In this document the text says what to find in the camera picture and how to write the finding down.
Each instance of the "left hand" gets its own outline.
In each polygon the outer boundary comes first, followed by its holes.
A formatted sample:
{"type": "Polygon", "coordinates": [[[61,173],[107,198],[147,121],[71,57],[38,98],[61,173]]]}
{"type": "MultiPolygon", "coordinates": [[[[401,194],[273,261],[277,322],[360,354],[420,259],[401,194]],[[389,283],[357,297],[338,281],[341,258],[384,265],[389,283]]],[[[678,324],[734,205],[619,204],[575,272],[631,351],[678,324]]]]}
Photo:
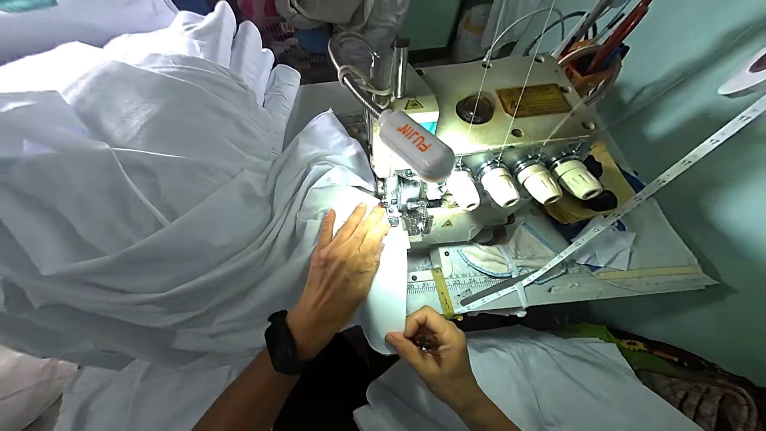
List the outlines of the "left hand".
{"type": "Polygon", "coordinates": [[[359,204],[335,238],[335,211],[322,222],[306,287],[286,318],[302,361],[315,357],[332,340],[370,292],[390,226],[380,206],[362,220],[366,209],[359,204]]]}

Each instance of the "finger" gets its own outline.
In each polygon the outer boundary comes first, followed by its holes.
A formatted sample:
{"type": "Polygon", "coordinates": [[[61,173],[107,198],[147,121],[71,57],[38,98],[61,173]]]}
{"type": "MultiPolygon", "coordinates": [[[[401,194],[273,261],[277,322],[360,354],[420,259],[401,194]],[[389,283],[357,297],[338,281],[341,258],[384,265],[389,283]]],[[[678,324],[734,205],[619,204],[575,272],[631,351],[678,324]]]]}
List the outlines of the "finger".
{"type": "Polygon", "coordinates": [[[322,220],[322,227],[319,228],[319,241],[316,243],[316,249],[320,250],[327,247],[332,242],[332,227],[335,225],[335,210],[330,209],[322,220]]]}
{"type": "Polygon", "coordinates": [[[365,236],[367,236],[367,232],[369,232],[370,229],[375,227],[385,216],[385,209],[381,206],[376,206],[372,209],[370,212],[370,215],[367,216],[366,219],[364,219],[361,223],[359,223],[358,226],[356,226],[356,229],[354,229],[353,235],[351,235],[350,242],[353,245],[356,245],[357,248],[362,245],[362,243],[365,240],[365,236]]]}
{"type": "Polygon", "coordinates": [[[420,375],[427,372],[429,366],[434,362],[430,354],[423,352],[401,332],[389,332],[385,335],[385,340],[396,350],[399,357],[406,360],[420,375]]]}
{"type": "Polygon", "coordinates": [[[404,336],[412,337],[419,327],[426,327],[442,344],[457,341],[460,331],[452,322],[427,305],[407,316],[404,323],[404,336]]]}
{"type": "Polygon", "coordinates": [[[358,226],[362,221],[362,217],[365,216],[365,212],[367,212],[367,204],[362,202],[357,205],[356,209],[354,209],[354,212],[351,213],[349,218],[345,221],[345,223],[343,223],[343,226],[341,226],[338,233],[336,233],[332,243],[343,244],[344,242],[348,241],[356,230],[356,226],[358,226]]]}
{"type": "MultiPolygon", "coordinates": [[[[388,224],[387,219],[382,219],[378,223],[376,223],[374,226],[372,226],[371,229],[367,231],[367,235],[365,235],[364,241],[362,241],[362,244],[359,246],[359,252],[362,255],[375,255],[376,253],[381,251],[381,243],[383,242],[383,238],[388,234],[388,231],[391,230],[391,226],[388,224]]],[[[380,261],[380,255],[378,254],[378,258],[375,259],[377,262],[380,261]]]]}

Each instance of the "white tension knob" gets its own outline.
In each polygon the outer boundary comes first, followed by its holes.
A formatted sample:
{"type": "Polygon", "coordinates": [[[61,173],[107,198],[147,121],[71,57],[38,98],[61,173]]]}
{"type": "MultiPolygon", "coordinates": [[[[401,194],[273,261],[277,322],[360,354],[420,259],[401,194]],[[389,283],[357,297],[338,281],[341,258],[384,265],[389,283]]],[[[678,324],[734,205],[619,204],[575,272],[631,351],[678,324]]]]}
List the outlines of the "white tension knob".
{"type": "Polygon", "coordinates": [[[486,169],[481,176],[481,185],[497,205],[503,208],[513,206],[519,201],[519,191],[513,185],[511,174],[502,166],[486,169]]]}
{"type": "Polygon", "coordinates": [[[447,178],[447,189],[452,193],[460,208],[473,211],[479,208],[479,191],[473,175],[467,170],[456,170],[447,178]]]}
{"type": "Polygon", "coordinates": [[[537,202],[550,205],[561,198],[561,188],[545,166],[535,163],[516,174],[516,179],[537,202]]]}
{"type": "Polygon", "coordinates": [[[553,168],[553,175],[577,199],[588,200],[604,191],[598,179],[580,160],[569,160],[553,168]]]}
{"type": "Polygon", "coordinates": [[[452,173],[455,153],[409,115],[400,110],[384,110],[378,126],[383,142],[420,178],[438,183],[452,173]]]}

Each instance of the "black wristwatch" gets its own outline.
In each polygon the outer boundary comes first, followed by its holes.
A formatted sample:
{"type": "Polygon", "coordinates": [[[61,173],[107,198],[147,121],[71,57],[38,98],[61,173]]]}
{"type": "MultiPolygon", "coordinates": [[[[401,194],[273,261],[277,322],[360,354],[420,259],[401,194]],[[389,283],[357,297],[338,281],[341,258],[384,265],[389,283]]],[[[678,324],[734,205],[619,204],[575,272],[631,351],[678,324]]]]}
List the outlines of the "black wristwatch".
{"type": "Polygon", "coordinates": [[[266,328],[266,348],[269,350],[271,365],[277,373],[288,376],[297,376],[311,370],[319,363],[316,355],[308,362],[298,359],[298,350],[295,347],[295,338],[287,326],[287,310],[280,310],[269,316],[271,325],[266,328]]]}

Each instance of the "yellow ruler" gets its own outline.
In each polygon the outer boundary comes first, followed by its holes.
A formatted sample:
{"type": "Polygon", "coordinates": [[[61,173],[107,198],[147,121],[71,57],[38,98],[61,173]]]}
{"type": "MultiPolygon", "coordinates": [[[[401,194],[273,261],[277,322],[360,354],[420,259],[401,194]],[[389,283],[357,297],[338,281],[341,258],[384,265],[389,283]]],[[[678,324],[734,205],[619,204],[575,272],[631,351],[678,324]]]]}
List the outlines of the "yellow ruler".
{"type": "Polygon", "coordinates": [[[442,315],[445,319],[456,318],[457,320],[462,321],[462,315],[455,315],[455,310],[452,307],[452,299],[450,298],[450,291],[447,290],[447,282],[444,280],[444,273],[441,271],[441,268],[431,269],[431,274],[434,276],[434,284],[436,285],[436,292],[439,295],[442,315]]]}

